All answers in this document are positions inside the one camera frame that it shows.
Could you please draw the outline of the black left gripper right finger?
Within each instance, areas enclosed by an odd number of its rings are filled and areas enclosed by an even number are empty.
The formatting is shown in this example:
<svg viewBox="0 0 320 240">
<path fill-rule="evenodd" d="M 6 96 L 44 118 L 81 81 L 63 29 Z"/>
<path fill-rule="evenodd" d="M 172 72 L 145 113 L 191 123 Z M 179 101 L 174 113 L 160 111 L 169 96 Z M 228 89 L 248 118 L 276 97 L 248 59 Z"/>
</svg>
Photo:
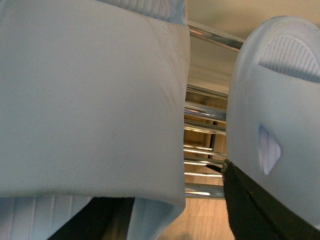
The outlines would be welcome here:
<svg viewBox="0 0 320 240">
<path fill-rule="evenodd" d="M 237 240 L 318 240 L 297 216 L 228 159 L 222 167 L 228 222 Z"/>
</svg>

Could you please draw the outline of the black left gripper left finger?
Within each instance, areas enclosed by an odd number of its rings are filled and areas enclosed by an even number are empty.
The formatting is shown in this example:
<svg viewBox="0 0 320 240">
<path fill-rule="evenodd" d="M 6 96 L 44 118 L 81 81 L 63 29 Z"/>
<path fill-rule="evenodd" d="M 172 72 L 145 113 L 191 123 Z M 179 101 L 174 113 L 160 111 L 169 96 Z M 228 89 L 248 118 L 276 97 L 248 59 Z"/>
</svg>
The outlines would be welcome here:
<svg viewBox="0 0 320 240">
<path fill-rule="evenodd" d="M 135 199 L 94 197 L 50 240 L 125 240 Z"/>
</svg>

